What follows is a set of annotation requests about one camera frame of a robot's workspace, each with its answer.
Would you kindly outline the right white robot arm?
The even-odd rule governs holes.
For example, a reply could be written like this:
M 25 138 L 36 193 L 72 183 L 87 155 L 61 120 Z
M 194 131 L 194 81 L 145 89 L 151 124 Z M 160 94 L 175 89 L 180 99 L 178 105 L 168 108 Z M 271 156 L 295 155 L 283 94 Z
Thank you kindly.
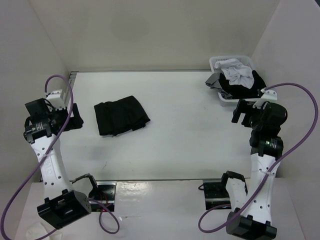
M 227 216 L 226 232 L 243 240 L 273 240 L 277 228 L 272 226 L 271 199 L 277 167 L 272 165 L 282 156 L 284 143 L 279 137 L 287 110 L 266 101 L 255 108 L 253 102 L 239 100 L 232 123 L 244 114 L 242 125 L 251 128 L 251 176 L 249 184 L 243 175 L 227 171 L 222 175 L 219 192 L 230 198 L 232 211 Z

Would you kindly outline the black pleated skirt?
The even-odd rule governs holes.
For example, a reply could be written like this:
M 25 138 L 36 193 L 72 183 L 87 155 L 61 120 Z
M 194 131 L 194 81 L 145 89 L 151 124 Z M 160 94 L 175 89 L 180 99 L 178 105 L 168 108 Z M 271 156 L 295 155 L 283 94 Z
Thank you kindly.
M 144 128 L 150 118 L 134 96 L 117 101 L 101 102 L 94 106 L 100 136 L 117 136 Z

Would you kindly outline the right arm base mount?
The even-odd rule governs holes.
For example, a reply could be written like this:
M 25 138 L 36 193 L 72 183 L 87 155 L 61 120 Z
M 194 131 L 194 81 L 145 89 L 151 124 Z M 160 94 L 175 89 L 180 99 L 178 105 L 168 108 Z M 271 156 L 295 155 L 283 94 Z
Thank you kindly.
M 221 181 L 204 181 L 198 190 L 203 191 L 206 210 L 231 204 L 229 194 Z

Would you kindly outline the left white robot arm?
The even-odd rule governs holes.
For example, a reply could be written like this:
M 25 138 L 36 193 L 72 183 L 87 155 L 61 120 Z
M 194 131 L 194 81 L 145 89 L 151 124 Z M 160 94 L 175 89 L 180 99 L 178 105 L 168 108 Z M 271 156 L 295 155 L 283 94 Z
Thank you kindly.
M 58 109 L 44 98 L 25 104 L 29 117 L 25 120 L 23 136 L 30 144 L 41 164 L 44 184 L 44 203 L 37 207 L 38 215 L 59 230 L 89 215 L 92 208 L 89 200 L 98 197 L 100 188 L 88 182 L 81 192 L 69 181 L 63 163 L 58 134 L 62 127 L 66 131 L 80 129 L 83 120 L 77 108 L 68 118 L 66 108 Z

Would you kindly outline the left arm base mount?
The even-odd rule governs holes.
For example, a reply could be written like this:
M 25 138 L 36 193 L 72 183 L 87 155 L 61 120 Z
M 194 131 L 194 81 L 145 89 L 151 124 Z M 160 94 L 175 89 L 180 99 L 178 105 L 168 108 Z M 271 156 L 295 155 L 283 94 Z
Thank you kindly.
M 93 188 L 89 194 L 89 199 L 95 199 L 107 207 L 111 212 L 115 211 L 116 182 L 98 181 L 97 188 Z

